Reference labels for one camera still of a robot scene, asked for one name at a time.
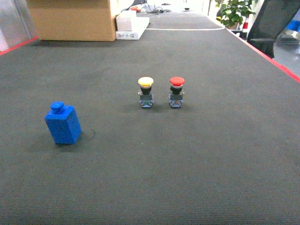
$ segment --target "white box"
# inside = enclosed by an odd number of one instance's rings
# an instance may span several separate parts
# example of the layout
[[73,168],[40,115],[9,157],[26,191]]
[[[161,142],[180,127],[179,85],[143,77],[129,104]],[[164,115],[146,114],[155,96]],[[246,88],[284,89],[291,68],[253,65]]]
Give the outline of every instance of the white box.
[[118,31],[132,31],[136,21],[136,11],[122,11],[117,16],[117,28]]
[[137,17],[133,31],[117,31],[118,40],[139,40],[149,25],[149,17]]

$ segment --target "black chair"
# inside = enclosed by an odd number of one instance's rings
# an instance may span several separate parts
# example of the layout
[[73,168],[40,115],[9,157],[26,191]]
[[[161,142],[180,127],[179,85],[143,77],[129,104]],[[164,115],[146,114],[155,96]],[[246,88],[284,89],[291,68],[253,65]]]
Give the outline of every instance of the black chair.
[[247,42],[274,58],[274,42],[300,8],[300,0],[265,0]]

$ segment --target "red edge strip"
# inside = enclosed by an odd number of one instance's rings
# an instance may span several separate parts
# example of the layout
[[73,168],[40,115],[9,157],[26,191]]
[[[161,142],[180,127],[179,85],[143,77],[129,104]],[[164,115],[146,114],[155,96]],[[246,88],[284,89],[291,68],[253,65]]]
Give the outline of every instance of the red edge strip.
[[294,79],[295,81],[297,81],[297,82],[300,83],[300,78],[296,74],[294,74],[291,70],[289,70],[285,66],[279,64],[275,60],[271,59],[269,56],[265,55],[264,53],[262,53],[261,51],[259,51],[257,48],[255,48],[254,46],[252,46],[251,44],[249,44],[247,41],[243,40],[242,38],[240,38],[238,36],[236,36],[236,37],[239,40],[241,40],[242,42],[244,42],[248,47],[252,48],[255,52],[257,52],[258,54],[260,54],[261,56],[263,56],[267,61],[269,61],[274,66],[276,66],[277,68],[279,68],[280,70],[282,70],[284,73],[286,73],[287,75],[289,75],[292,79]]
[[37,39],[38,39],[38,37],[34,37],[34,38],[32,38],[32,39],[30,39],[30,40],[28,40],[28,41],[24,41],[24,42],[22,42],[22,43],[16,45],[15,47],[12,47],[12,48],[9,48],[9,49],[7,49],[7,50],[5,50],[5,51],[0,52],[0,55],[4,55],[5,53],[8,53],[8,52],[10,52],[10,51],[12,51],[12,50],[14,50],[14,49],[17,49],[17,48],[19,48],[19,47],[21,47],[21,46],[23,46],[23,45],[26,45],[26,44],[28,44],[29,42],[34,41],[34,40],[37,40]]

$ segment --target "red button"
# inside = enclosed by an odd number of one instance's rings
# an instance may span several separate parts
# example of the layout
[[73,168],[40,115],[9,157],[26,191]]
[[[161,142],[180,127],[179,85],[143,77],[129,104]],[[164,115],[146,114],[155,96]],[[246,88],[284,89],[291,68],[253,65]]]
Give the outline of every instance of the red button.
[[170,83],[175,87],[179,87],[182,86],[185,83],[185,81],[182,77],[175,76],[170,79]]

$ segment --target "yellow button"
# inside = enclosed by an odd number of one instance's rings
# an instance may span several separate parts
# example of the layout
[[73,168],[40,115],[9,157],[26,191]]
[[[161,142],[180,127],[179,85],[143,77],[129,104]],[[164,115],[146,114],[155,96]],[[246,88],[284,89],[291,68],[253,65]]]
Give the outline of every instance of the yellow button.
[[151,77],[145,76],[145,77],[140,78],[138,82],[143,87],[149,87],[153,84],[154,81]]

